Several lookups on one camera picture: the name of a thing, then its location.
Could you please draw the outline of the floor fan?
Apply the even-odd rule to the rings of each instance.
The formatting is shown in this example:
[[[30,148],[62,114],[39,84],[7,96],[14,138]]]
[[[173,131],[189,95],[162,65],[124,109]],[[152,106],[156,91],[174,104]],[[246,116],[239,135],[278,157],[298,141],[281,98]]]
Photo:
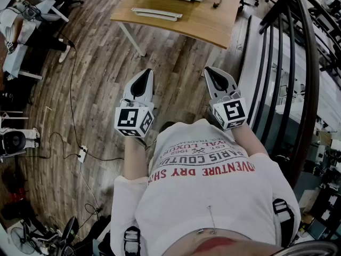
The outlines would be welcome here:
[[[24,237],[24,231],[22,228],[14,227],[10,232],[12,242],[14,246],[26,255],[31,255],[34,253],[35,249],[30,245],[30,243]]]

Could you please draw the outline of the person's left forearm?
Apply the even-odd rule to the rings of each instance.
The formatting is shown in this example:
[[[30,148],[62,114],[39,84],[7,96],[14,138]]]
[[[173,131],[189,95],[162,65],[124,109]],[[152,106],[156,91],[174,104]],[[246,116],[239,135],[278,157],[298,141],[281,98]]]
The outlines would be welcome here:
[[[125,138],[123,177],[135,180],[148,176],[145,146],[136,138]]]

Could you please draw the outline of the white bench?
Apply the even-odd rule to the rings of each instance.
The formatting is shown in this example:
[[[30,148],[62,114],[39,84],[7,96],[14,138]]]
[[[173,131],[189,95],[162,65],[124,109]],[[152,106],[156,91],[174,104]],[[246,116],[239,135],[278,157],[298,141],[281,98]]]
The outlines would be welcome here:
[[[40,75],[31,74],[27,71],[21,70],[21,64],[25,57],[28,47],[25,45],[18,45],[15,51],[6,56],[3,64],[3,71],[8,73],[7,79],[10,81],[14,78],[18,78],[19,75],[42,80]]]

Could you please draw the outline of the black metal railing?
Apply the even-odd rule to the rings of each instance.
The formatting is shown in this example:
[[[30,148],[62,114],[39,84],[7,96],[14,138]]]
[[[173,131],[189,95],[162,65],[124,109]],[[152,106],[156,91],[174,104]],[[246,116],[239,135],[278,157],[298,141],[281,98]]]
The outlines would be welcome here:
[[[341,69],[312,10],[316,0],[277,0],[248,19],[238,86],[247,123],[291,186],[323,161],[318,132],[341,130]]]

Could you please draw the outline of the person's white printed t-shirt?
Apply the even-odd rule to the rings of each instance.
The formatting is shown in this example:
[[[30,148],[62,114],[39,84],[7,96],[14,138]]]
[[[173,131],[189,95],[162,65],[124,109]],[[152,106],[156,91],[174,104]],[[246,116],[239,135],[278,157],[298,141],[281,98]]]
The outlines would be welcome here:
[[[205,119],[159,133],[147,164],[147,177],[114,181],[115,256],[271,256],[299,229],[278,164]]]

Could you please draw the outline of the person's right forearm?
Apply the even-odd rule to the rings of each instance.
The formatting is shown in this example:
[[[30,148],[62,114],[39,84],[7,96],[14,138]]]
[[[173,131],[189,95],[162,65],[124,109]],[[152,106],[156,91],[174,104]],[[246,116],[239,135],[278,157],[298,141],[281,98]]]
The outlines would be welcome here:
[[[265,154],[268,156],[265,147],[259,141],[259,139],[248,126],[248,124],[234,127],[231,129],[231,132],[236,143],[247,152],[248,156],[252,156],[255,154]]]

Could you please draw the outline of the wooden table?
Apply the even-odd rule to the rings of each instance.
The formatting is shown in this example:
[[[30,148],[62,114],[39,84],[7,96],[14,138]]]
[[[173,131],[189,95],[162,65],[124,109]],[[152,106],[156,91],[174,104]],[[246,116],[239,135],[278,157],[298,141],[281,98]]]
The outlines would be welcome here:
[[[130,7],[139,1],[146,0],[121,0],[110,19],[119,24],[141,56],[145,56],[146,51],[131,29],[132,24],[173,31],[222,49],[227,49],[230,45],[240,0],[203,0],[185,19],[177,22],[134,14]]]

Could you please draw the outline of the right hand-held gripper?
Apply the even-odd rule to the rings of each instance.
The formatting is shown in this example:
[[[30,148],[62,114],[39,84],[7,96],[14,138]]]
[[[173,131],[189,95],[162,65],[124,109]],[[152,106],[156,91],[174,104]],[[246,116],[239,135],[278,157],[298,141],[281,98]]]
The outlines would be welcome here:
[[[212,98],[210,108],[222,130],[244,125],[248,111],[234,78],[216,67],[205,67],[204,76]]]

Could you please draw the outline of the person's dark shoe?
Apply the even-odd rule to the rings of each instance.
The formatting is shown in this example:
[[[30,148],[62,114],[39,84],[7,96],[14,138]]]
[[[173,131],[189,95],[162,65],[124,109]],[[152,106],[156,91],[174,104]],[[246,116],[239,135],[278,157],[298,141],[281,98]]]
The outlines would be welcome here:
[[[175,124],[175,122],[171,122],[171,121],[166,122],[166,123],[163,124],[162,127],[160,128],[159,133],[162,133],[163,131],[165,131],[167,128],[173,126],[174,124]]]

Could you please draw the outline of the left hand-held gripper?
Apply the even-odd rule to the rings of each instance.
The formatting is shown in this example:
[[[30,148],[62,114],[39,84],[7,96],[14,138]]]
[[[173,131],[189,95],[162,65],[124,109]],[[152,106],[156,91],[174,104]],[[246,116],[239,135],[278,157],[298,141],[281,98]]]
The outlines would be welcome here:
[[[144,138],[154,116],[153,71],[137,73],[125,86],[123,99],[115,110],[115,130],[124,137]]]

